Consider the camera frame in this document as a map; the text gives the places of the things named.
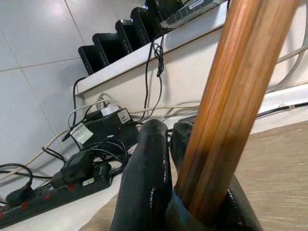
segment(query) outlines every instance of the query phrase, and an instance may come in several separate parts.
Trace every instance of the shelf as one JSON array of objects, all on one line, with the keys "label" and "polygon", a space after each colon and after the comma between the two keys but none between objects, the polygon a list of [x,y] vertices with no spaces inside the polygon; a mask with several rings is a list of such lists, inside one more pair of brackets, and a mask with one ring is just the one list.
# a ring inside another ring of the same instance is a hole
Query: shelf
[{"label": "shelf", "polygon": [[[165,35],[164,53],[170,52],[180,46],[183,46],[192,40],[204,36],[211,31],[223,26],[227,15],[227,2],[218,7],[200,15],[187,24],[172,30]],[[77,95],[83,94],[92,88],[101,85],[123,73],[126,73],[144,63],[149,55],[150,44],[147,44],[122,59],[110,64],[104,69],[94,73],[88,78],[80,81],[77,85]]]}]

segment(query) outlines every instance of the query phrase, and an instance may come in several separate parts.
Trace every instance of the white tile wall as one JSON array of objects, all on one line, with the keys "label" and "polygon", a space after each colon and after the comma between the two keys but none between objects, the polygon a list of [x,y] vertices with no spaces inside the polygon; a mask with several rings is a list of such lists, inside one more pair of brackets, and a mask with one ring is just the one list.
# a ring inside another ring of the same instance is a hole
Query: white tile wall
[{"label": "white tile wall", "polygon": [[[71,86],[87,76],[77,50],[84,40],[92,43],[94,33],[115,32],[122,4],[130,13],[128,5],[138,2],[123,1],[0,0],[0,164],[27,162],[67,128]],[[77,152],[71,141],[52,148]],[[48,176],[61,166],[46,154],[30,165]],[[0,182],[0,199],[26,180]]]},{"label": "white tile wall", "polygon": [[14,69],[18,67],[19,64],[2,31],[0,31],[0,70]]},{"label": "white tile wall", "polygon": [[115,32],[116,15],[109,0],[66,0],[87,45],[95,33]]},{"label": "white tile wall", "polygon": [[[25,163],[54,137],[21,70],[0,72],[0,108],[0,164]],[[59,143],[55,143],[53,148],[61,150]],[[44,155],[32,167],[41,166],[50,159]],[[52,166],[39,169],[39,172],[51,175],[60,165],[55,162]],[[0,196],[18,188],[20,183],[22,181],[9,187],[0,184]]]},{"label": "white tile wall", "polygon": [[21,66],[78,58],[83,44],[63,0],[1,0],[0,28]]},{"label": "white tile wall", "polygon": [[[73,110],[71,86],[87,71],[80,59],[24,68],[23,72],[56,133],[67,129],[66,117]],[[61,143],[64,148],[71,140]]]}]

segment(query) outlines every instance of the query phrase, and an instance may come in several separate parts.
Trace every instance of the cable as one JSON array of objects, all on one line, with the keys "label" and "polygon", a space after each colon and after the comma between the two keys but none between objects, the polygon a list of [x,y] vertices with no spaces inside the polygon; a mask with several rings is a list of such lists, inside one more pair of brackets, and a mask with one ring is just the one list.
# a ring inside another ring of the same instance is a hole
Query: cable
[{"label": "cable", "polygon": [[82,106],[82,107],[80,107],[80,108],[74,109],[74,110],[71,111],[71,112],[68,114],[68,116],[67,116],[67,124],[68,124],[68,127],[69,127],[69,128],[72,127],[72,126],[70,126],[70,123],[69,123],[69,119],[70,119],[70,117],[71,117],[72,114],[74,114],[75,112],[80,111],[80,110],[82,110],[82,109],[85,109],[85,108],[88,108],[88,107],[90,107],[90,106],[97,105],[97,104],[103,103],[103,102],[114,102],[115,104],[117,104],[117,101],[115,101],[115,100],[100,100],[100,101],[91,103],[91,104],[89,104],[89,105],[85,105],[85,106]]},{"label": "cable", "polygon": [[62,160],[66,161],[65,157],[63,155],[61,155],[60,153],[56,152],[55,150],[53,150],[51,148],[46,148],[46,150],[54,153],[55,155],[59,156]]},{"label": "cable", "polygon": [[300,54],[300,53],[302,53],[302,52],[304,52],[304,51],[306,51],[306,50],[308,50],[308,44],[306,44],[306,45],[304,45],[304,46],[302,46],[302,47],[296,49],[295,51],[293,51],[293,52],[291,52],[291,53],[289,53],[289,54],[286,54],[286,55],[283,56],[283,57],[280,57],[280,58],[277,60],[276,64],[282,63],[283,61],[286,61],[287,59],[290,59],[290,58],[292,58],[293,56],[296,56],[296,55],[298,55],[298,54]]},{"label": "cable", "polygon": [[24,169],[28,172],[29,174],[29,178],[30,180],[28,181],[27,184],[31,185],[32,184],[32,180],[33,180],[33,173],[32,171],[25,165],[21,165],[21,164],[17,164],[17,163],[9,163],[9,164],[4,164],[4,165],[0,165],[0,168],[3,168],[3,167],[20,167],[21,169]]},{"label": "cable", "polygon": [[162,92],[163,92],[163,83],[162,83],[162,78],[159,76],[159,85],[160,85],[160,90],[159,90],[159,96],[158,96],[158,100],[157,100],[157,103],[155,104],[153,110],[151,111],[151,113],[144,119],[138,121],[138,123],[142,123],[143,121],[147,120],[148,118],[150,118],[154,111],[155,111],[155,108],[157,107],[157,105],[159,104],[159,101],[160,101],[160,98],[162,97]]},{"label": "cable", "polygon": [[[2,171],[0,171],[0,174],[11,173],[11,172],[12,172],[12,171],[2,170]],[[30,177],[29,174],[22,173],[22,172],[16,172],[16,173],[14,173],[14,175],[23,176],[23,177]],[[33,175],[33,178],[35,178],[35,179],[49,180],[49,179],[51,179],[52,177],[44,177],[44,176]]]},{"label": "cable", "polygon": [[[60,136],[62,136],[63,134],[67,133],[68,130],[65,130],[63,132],[60,132],[58,135],[56,135],[44,148],[49,148]],[[31,164],[33,161],[35,161],[37,158],[39,158],[44,152],[41,151],[39,154],[37,154],[36,156],[34,156],[32,159],[30,159],[27,163],[24,164],[24,166],[28,166],[29,164]],[[20,170],[22,170],[22,167],[17,168],[16,170],[8,173],[6,176],[0,178],[0,182],[5,180],[6,178],[14,175],[16,172],[19,172]]]},{"label": "cable", "polygon": [[[74,83],[74,86],[73,86],[73,105],[74,105],[74,109],[76,109],[76,87],[77,87],[77,84],[82,81],[83,79],[85,79],[86,77],[83,77],[83,78],[80,78],[78,79],[75,83]],[[75,125],[76,123],[76,117],[77,117],[77,114],[74,113],[74,118],[73,118],[73,125]]]},{"label": "cable", "polygon": [[306,103],[298,103],[298,104],[289,105],[289,106],[278,107],[278,108],[275,108],[275,109],[271,109],[271,110],[268,110],[268,111],[259,113],[259,114],[257,115],[257,119],[260,118],[260,117],[262,117],[262,116],[266,116],[266,115],[269,115],[269,114],[273,114],[273,113],[275,113],[275,112],[285,111],[285,110],[294,109],[294,108],[299,108],[299,107],[304,107],[304,106],[308,106],[308,102],[306,102]]},{"label": "cable", "polygon": [[152,49],[154,49],[154,56],[155,58],[158,60],[158,70],[157,70],[157,74],[156,76],[159,78],[159,83],[160,83],[160,93],[159,93],[159,97],[158,97],[158,101],[153,109],[153,111],[151,112],[150,116],[145,117],[145,112],[143,112],[142,117],[136,121],[135,123],[139,123],[142,122],[146,119],[148,119],[149,117],[152,116],[155,108],[157,107],[157,105],[159,104],[161,95],[162,95],[162,80],[161,80],[161,74],[163,73],[164,69],[165,69],[165,65],[164,65],[164,37],[165,37],[165,32],[163,32],[162,34],[162,38],[160,41],[160,44],[155,43],[155,40],[157,39],[159,35],[156,35],[155,38],[152,40],[151,45],[150,45],[150,51],[149,51],[149,56],[148,56],[148,60],[146,62],[145,65],[145,99],[144,99],[144,109],[147,107],[148,104],[148,97],[149,97],[149,87],[148,87],[148,69],[149,69],[149,63],[150,63],[150,59],[152,56]]},{"label": "cable", "polygon": [[301,63],[301,61],[303,59],[305,50],[307,50],[307,49],[308,49],[308,0],[306,0],[306,28],[305,28],[305,35],[304,35],[302,47],[293,51],[293,52],[291,52],[291,53],[289,53],[289,54],[287,54],[287,55],[285,55],[285,56],[283,56],[283,57],[281,57],[281,58],[279,58],[277,60],[276,64],[279,64],[279,63],[281,63],[281,62],[283,62],[287,59],[290,59],[295,55],[299,54],[299,56],[297,57],[297,60],[294,63],[292,69],[289,71],[289,73],[278,84],[276,84],[275,86],[267,89],[266,93],[278,90],[280,88],[283,88],[285,83],[287,81],[289,81],[289,79],[292,77],[292,74],[298,68],[299,64]]},{"label": "cable", "polygon": [[[198,107],[199,105],[192,105],[192,106],[181,106],[180,104],[179,105],[172,105],[172,106],[161,106],[161,107],[156,107],[155,110],[160,110],[160,109],[181,109],[181,108],[195,108],[195,107]],[[138,114],[138,113],[141,113],[141,112],[147,112],[147,111],[152,111],[154,108],[153,107],[149,107],[149,108],[145,108],[145,109],[142,109],[142,110],[138,110],[138,111],[132,111],[132,112],[129,112],[130,114]]]},{"label": "cable", "polygon": [[49,155],[51,155],[51,156],[53,156],[53,157],[55,157],[55,158],[61,160],[64,164],[66,163],[66,161],[65,161],[64,158],[63,158],[63,156],[58,156],[58,155],[56,155],[56,154],[50,152],[49,150],[45,149],[44,147],[42,147],[42,150],[43,150],[43,152],[45,152],[45,153],[47,153],[47,154],[49,154]]}]

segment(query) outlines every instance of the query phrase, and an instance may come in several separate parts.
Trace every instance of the black cable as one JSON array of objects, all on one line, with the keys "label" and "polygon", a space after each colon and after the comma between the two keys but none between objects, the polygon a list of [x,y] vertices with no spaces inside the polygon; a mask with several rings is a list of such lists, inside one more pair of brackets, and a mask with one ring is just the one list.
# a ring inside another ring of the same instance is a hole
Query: black cable
[{"label": "black cable", "polygon": [[266,115],[269,115],[269,114],[272,114],[272,113],[275,113],[275,112],[290,110],[290,109],[294,109],[294,108],[298,108],[298,107],[304,107],[304,106],[308,106],[308,102],[306,102],[306,103],[298,103],[298,104],[294,104],[294,105],[289,105],[289,106],[284,106],[284,107],[278,107],[278,108],[275,108],[275,109],[271,109],[269,111],[259,113],[257,115],[257,118],[260,118],[262,116],[266,116]]},{"label": "black cable", "polygon": [[[6,174],[6,173],[11,173],[11,172],[12,172],[12,171],[2,170],[2,171],[0,171],[0,174]],[[22,173],[22,172],[15,172],[14,174],[15,174],[15,175],[18,175],[18,176],[23,176],[23,177],[30,177],[29,174]],[[52,179],[52,177],[44,177],[44,176],[37,176],[37,175],[33,175],[33,178],[36,178],[36,179],[44,179],[44,180],[50,180],[50,179]]]},{"label": "black cable", "polygon": [[78,147],[79,151],[81,151],[81,146],[79,145],[78,141],[74,138],[74,136],[70,135],[73,141],[75,142],[76,146]]},{"label": "black cable", "polygon": [[47,148],[46,150],[54,153],[55,155],[59,156],[63,161],[66,162],[66,159],[64,158],[64,156],[62,156],[60,153],[56,152],[55,150],[51,149],[51,148]]},{"label": "black cable", "polygon": [[186,2],[183,3],[183,6],[185,6],[190,0],[187,0]]},{"label": "black cable", "polygon": [[[78,80],[74,83],[74,86],[73,86],[73,106],[74,106],[74,110],[75,110],[76,107],[77,107],[77,105],[76,105],[76,86],[77,86],[77,84],[78,84],[81,80],[83,80],[83,79],[85,79],[85,78],[86,78],[86,77],[80,78],[80,79],[78,79]],[[76,123],[76,116],[77,116],[77,113],[74,112],[73,125],[75,125],[75,123]]]},{"label": "black cable", "polygon": [[228,0],[228,3],[227,3],[227,12],[229,12],[230,3],[231,3],[231,0]]},{"label": "black cable", "polygon": [[29,173],[29,181],[27,184],[31,185],[32,184],[32,180],[33,180],[33,173],[32,171],[25,165],[21,165],[21,164],[17,164],[17,163],[9,163],[9,164],[4,164],[4,165],[0,165],[0,168],[3,167],[21,167],[24,170],[26,170]]},{"label": "black cable", "polygon": [[158,97],[158,101],[157,104],[155,105],[154,109],[152,110],[151,114],[149,116],[145,117],[145,112],[143,112],[141,118],[136,121],[134,124],[138,124],[139,122],[142,122],[148,118],[150,118],[152,116],[152,114],[154,113],[155,108],[157,107],[157,105],[159,104],[161,95],[162,95],[162,80],[161,80],[161,74],[163,73],[164,69],[165,69],[165,64],[164,64],[164,37],[165,37],[165,32],[163,32],[162,34],[162,39],[160,41],[160,44],[155,43],[155,40],[157,39],[158,35],[155,36],[155,38],[152,40],[151,45],[150,45],[150,51],[149,51],[149,56],[148,56],[148,60],[146,62],[146,66],[145,66],[145,99],[144,99],[144,105],[143,108],[145,109],[148,105],[148,97],[149,97],[149,87],[148,87],[148,69],[149,69],[149,63],[150,63],[150,59],[152,56],[152,49],[154,50],[154,55],[155,58],[158,60],[158,70],[157,70],[157,74],[156,77],[159,78],[160,80],[160,94]]},{"label": "black cable", "polygon": [[64,158],[63,158],[63,156],[62,156],[62,158],[61,158],[60,156],[58,156],[58,155],[56,155],[56,154],[53,154],[52,152],[46,150],[44,147],[42,147],[42,150],[43,150],[43,152],[47,153],[48,155],[51,155],[51,156],[53,156],[53,157],[55,157],[55,158],[57,158],[57,159],[63,161],[63,163],[66,163],[66,161],[65,161]]}]

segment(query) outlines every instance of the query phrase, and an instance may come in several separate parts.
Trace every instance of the red switch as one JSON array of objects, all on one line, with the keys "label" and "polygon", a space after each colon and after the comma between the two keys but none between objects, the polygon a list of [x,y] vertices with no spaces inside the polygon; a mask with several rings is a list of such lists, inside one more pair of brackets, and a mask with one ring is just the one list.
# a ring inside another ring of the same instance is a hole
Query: red switch
[{"label": "red switch", "polygon": [[75,188],[75,185],[74,185],[74,184],[71,184],[70,186],[68,186],[68,190],[69,190],[69,191],[74,190],[74,188]]},{"label": "red switch", "polygon": [[26,210],[27,208],[28,208],[28,202],[23,202],[22,204],[21,204],[21,210]]},{"label": "red switch", "polygon": [[51,194],[47,194],[47,195],[45,196],[45,200],[46,200],[46,201],[50,201],[50,200],[51,200]]}]

